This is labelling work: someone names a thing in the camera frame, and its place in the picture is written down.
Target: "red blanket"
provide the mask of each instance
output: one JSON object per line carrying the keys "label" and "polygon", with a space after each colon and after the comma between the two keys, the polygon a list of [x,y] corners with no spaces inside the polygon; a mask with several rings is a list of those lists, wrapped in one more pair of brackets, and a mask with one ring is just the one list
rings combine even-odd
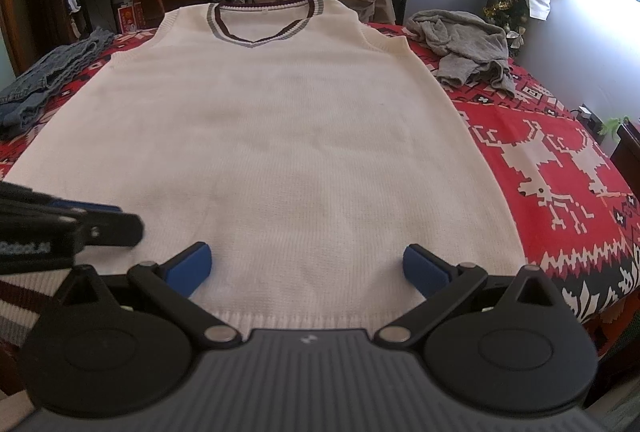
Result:
{"label": "red blanket", "polygon": [[[398,26],[375,27],[388,36],[402,35]],[[0,143],[1,177],[112,53],[137,47],[153,34],[148,30],[117,37],[49,101],[34,128]],[[433,52],[413,41],[410,46],[430,70],[437,69],[439,58]],[[513,65],[512,72],[514,98],[485,84],[446,91],[502,187],[528,262],[547,272],[576,316],[585,320],[640,284],[638,200],[564,106],[524,69]],[[591,327],[604,352],[614,337],[600,326]]]}

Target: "box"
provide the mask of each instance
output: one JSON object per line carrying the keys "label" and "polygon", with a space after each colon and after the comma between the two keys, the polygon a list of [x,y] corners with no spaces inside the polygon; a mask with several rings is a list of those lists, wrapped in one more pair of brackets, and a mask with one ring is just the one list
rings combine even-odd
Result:
{"label": "box", "polygon": [[135,33],[138,30],[133,6],[121,6],[118,8],[118,23],[120,24],[120,33],[123,35]]}
{"label": "box", "polygon": [[142,3],[140,0],[133,0],[133,17],[136,19],[138,29],[146,28],[145,14],[142,11]]}

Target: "ribbed hem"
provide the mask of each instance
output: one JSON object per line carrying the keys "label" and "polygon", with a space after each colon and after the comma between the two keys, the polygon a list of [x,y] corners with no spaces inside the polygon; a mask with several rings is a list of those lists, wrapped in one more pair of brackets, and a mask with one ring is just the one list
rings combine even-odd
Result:
{"label": "ribbed hem", "polygon": [[20,347],[69,271],[0,276],[0,338]]}
{"label": "ribbed hem", "polygon": [[362,38],[367,46],[398,55],[413,53],[406,37],[388,37],[374,27],[363,24],[362,22],[358,22],[358,24]]}
{"label": "ribbed hem", "polygon": [[142,48],[146,49],[149,47],[153,47],[156,44],[158,44],[159,41],[161,41],[169,33],[169,31],[171,31],[171,28],[174,26],[179,13],[180,13],[179,9],[174,9],[173,11],[170,11],[169,13],[165,14],[164,18],[162,19],[162,23],[160,24],[160,27],[158,28],[158,30],[156,31],[156,34],[153,36],[151,40],[145,42],[144,44],[138,47],[130,49],[128,51],[119,51],[117,53],[114,53],[113,55],[111,55],[111,60],[115,59],[119,62],[125,62],[126,60],[131,60],[132,58],[136,57],[138,50]]}

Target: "v-neck collar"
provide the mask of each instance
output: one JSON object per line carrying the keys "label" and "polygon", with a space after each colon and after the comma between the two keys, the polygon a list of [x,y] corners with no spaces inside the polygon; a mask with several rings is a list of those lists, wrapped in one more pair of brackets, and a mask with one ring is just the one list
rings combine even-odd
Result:
{"label": "v-neck collar", "polygon": [[[270,37],[261,38],[260,40],[247,40],[233,35],[229,32],[228,27],[222,20],[220,15],[221,9],[229,11],[276,11],[279,9],[296,8],[303,4],[308,4],[309,11],[306,18],[295,20],[289,25],[285,26],[275,35]],[[231,42],[239,46],[253,48],[264,44],[267,44],[274,40],[286,40],[293,37],[296,33],[302,31],[314,16],[320,15],[324,9],[324,3],[322,0],[287,0],[284,2],[270,2],[266,4],[228,4],[228,3],[216,3],[209,5],[209,11],[207,11],[207,21],[213,34],[225,42]]]}

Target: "wall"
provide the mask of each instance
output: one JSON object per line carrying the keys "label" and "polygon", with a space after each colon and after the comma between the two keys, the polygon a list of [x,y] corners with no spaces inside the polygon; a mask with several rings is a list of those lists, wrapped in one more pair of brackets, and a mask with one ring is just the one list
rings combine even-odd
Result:
{"label": "wall", "polygon": [[11,67],[9,55],[4,45],[4,39],[2,38],[2,34],[0,34],[0,89],[13,82],[14,78],[14,69]]}
{"label": "wall", "polygon": [[[601,120],[640,116],[640,3],[551,0],[546,22],[531,19],[516,62],[569,109]],[[608,139],[604,151],[613,152]]]}
{"label": "wall", "polygon": [[27,0],[14,0],[14,20],[18,31],[17,37],[22,47],[24,64],[28,68],[38,59],[38,51],[29,19]]}

